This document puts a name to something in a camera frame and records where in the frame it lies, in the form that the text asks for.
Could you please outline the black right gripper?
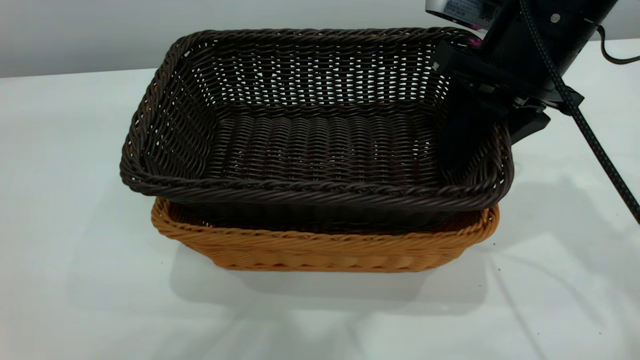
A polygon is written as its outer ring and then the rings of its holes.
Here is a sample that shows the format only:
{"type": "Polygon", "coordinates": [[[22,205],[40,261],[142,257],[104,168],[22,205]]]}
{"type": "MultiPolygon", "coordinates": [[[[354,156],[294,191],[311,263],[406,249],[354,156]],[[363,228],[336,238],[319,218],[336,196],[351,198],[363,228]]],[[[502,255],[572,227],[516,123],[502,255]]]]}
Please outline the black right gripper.
{"type": "Polygon", "coordinates": [[[569,103],[529,39],[490,48],[442,40],[432,55],[432,69],[450,80],[439,141],[443,171],[475,155],[494,126],[503,127],[506,143],[513,146],[549,125],[544,108],[570,114],[569,103]]]}

